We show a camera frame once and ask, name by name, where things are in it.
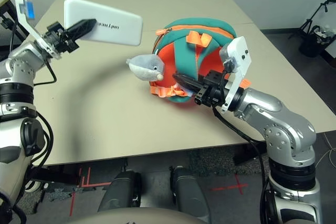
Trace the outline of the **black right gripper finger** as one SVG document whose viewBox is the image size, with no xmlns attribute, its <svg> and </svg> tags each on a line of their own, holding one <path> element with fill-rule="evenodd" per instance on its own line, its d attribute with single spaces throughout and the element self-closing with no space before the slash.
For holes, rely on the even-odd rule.
<svg viewBox="0 0 336 224">
<path fill-rule="evenodd" d="M 201 81 L 195 80 L 185 74 L 174 73 L 174 80 L 181 86 L 187 89 L 207 89 L 208 86 Z"/>
<path fill-rule="evenodd" d="M 188 96 L 202 96 L 204 94 L 204 88 L 203 86 L 188 86 L 188 87 L 183 87 L 184 92 L 188 95 Z"/>
</svg>

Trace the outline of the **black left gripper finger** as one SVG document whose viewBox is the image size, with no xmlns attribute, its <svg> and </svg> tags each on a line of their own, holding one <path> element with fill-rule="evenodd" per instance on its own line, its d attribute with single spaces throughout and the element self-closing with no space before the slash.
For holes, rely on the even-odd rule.
<svg viewBox="0 0 336 224">
<path fill-rule="evenodd" d="M 65 30 L 66 38 L 76 41 L 90 33 L 96 25 L 96 22 L 96 19 L 82 19 Z"/>
</svg>

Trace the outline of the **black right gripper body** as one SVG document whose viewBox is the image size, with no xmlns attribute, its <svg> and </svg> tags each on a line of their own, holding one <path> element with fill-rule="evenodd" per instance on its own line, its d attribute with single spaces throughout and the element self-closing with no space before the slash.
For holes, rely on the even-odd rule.
<svg viewBox="0 0 336 224">
<path fill-rule="evenodd" d="M 222 106 L 223 95 L 221 92 L 221 72 L 211 70 L 206 76 L 198 76 L 199 91 L 195 95 L 195 103 L 205 106 Z"/>
</svg>

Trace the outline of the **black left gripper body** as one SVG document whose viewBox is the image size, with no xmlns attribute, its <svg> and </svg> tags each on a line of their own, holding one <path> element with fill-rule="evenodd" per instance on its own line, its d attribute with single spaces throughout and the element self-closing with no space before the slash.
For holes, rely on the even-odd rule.
<svg viewBox="0 0 336 224">
<path fill-rule="evenodd" d="M 54 22 L 47 27 L 47 32 L 43 39 L 47 41 L 58 53 L 71 53 L 79 48 L 76 40 L 78 38 L 78 28 L 72 26 L 65 29 L 61 23 Z"/>
</svg>

